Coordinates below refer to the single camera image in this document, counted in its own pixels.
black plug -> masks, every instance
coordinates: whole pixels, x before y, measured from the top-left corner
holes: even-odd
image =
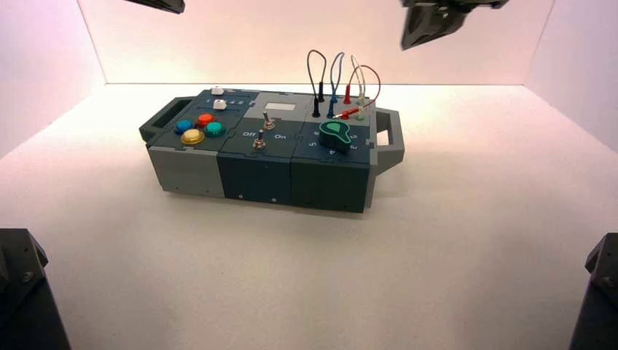
[[[318,101],[318,98],[315,97],[313,98],[313,117],[317,118],[320,116],[320,101]]]
[[[318,99],[320,102],[324,102],[324,82],[320,82],[320,88],[318,90]]]

carrying handle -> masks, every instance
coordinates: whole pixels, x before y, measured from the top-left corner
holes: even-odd
[[[184,109],[195,97],[177,97],[165,105],[140,128],[141,139],[148,142],[154,135],[165,129],[166,125]]]
[[[378,174],[381,174],[404,160],[405,145],[398,111],[376,108],[375,119],[377,132],[388,133],[388,144],[376,147]]]

white tabletop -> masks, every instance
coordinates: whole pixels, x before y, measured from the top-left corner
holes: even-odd
[[[163,192],[138,127],[204,88],[108,85],[0,160],[74,349],[567,347],[618,155],[540,98],[384,87],[404,162],[346,214]]]

blue button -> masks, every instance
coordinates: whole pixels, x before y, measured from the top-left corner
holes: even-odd
[[[206,135],[208,137],[219,137],[225,133],[225,129],[220,122],[210,122],[206,126]]]
[[[182,135],[185,131],[193,128],[193,123],[190,120],[180,120],[176,123],[176,135]]]

red cable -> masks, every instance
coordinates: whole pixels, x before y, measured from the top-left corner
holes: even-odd
[[[346,90],[350,86],[350,84],[352,83],[352,78],[354,77],[354,73],[356,73],[356,70],[361,68],[361,67],[368,68],[370,71],[373,72],[373,74],[375,74],[375,77],[378,79],[378,93],[375,94],[375,97],[371,101],[369,101],[367,104],[365,104],[363,106],[363,108],[365,108],[365,107],[369,106],[370,104],[375,103],[375,100],[380,95],[380,91],[382,90],[382,80],[380,80],[380,75],[373,68],[371,68],[371,67],[369,67],[367,65],[362,64],[360,66],[356,66],[356,68],[352,71],[352,75],[350,75],[350,81],[348,82],[348,86],[346,87]],[[358,111],[359,111],[358,107],[352,108],[352,109],[348,109],[347,111],[343,111],[341,113],[341,119],[348,119],[350,117],[350,114],[357,113]]]

